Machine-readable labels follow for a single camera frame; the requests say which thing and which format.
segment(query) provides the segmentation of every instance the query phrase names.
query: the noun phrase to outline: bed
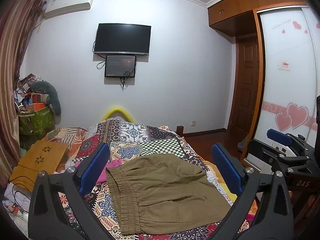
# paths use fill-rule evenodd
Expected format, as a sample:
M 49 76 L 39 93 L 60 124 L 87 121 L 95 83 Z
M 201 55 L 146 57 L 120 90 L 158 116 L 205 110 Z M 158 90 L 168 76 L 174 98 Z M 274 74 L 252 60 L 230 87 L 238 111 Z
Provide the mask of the bed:
M 215 165 L 204 161 L 192 147 L 186 142 L 183 134 L 183 127 L 178 127 L 177 132 L 169 130 L 168 126 L 151 127 L 144 124 L 125 122 L 116 118 L 109 118 L 88 128 L 57 128 L 49 132 L 43 140 L 68 143 L 68 154 L 59 166 L 57 172 L 64 172 L 70 166 L 84 160 L 93 153 L 101 142 L 110 146 L 110 161 L 121 160 L 128 162 L 139 156 L 150 153 L 172 153 L 186 162 L 200 166 L 207 173 L 207 179 L 225 197 L 230 205 L 233 204 L 227 187 L 223 186 L 224 181 Z M 63 193 L 59 192 L 60 202 L 64 210 L 66 221 L 80 234 L 83 230 L 77 222 Z M 148 235 L 138 234 L 122 236 L 113 211 L 111 197 L 106 182 L 96 184 L 90 194 L 84 199 L 97 216 L 102 225 L 119 240 L 203 240 L 207 239 L 218 227 L 220 222 L 195 228 L 184 232 L 169 235 Z M 245 220 L 239 232 L 249 228 L 249 219 Z

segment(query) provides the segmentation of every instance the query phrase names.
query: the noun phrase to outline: baseboard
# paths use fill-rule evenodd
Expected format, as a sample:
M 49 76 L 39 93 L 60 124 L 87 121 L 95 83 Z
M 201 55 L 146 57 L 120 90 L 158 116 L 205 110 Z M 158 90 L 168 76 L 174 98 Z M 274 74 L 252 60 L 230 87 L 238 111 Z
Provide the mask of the baseboard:
M 206 134 L 212 134 L 217 132 L 227 132 L 226 128 L 220 128 L 215 130 L 209 130 L 209 131 L 202 131 L 202 132 L 190 132 L 190 133 L 184 133 L 184 137 L 193 137 L 193 136 L 199 136 L 199 135 L 206 135 Z

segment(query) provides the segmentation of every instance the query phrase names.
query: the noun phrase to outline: wooden floor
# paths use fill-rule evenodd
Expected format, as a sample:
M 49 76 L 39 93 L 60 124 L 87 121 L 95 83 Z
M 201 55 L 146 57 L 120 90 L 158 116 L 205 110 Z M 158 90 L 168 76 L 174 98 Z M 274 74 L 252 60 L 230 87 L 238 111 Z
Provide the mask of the wooden floor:
M 212 162 L 211 147 L 215 143 L 222 143 L 222 145 L 232 156 L 237 158 L 241 156 L 241 152 L 237 148 L 239 140 L 230 136 L 226 132 L 185 137 L 185 139 L 197 154 L 199 154 L 204 160 L 209 162 Z

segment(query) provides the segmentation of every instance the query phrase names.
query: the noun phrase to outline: monitor screen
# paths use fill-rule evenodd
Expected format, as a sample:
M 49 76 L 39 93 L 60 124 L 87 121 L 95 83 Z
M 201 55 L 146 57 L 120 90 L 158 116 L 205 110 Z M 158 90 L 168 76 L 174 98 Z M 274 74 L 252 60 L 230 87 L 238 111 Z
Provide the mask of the monitor screen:
M 134 77 L 136 56 L 108 55 L 105 77 Z
M 100 23 L 94 52 L 149 55 L 150 34 L 151 26 Z

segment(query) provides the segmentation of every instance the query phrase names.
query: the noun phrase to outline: pink stripe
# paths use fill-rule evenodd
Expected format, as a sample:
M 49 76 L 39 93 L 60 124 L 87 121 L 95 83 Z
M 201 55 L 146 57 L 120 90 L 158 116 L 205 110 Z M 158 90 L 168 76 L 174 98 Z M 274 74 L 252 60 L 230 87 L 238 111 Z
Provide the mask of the pink stripe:
M 283 113 L 284 116 L 287 116 L 287 107 L 285 106 L 279 106 L 270 102 L 262 102 L 262 107 L 261 110 L 270 112 L 270 113 Z M 318 125 L 316 123 L 316 119 L 313 118 L 312 116 L 309 116 L 306 122 L 303 124 L 306 127 L 311 127 L 312 130 L 317 131 Z

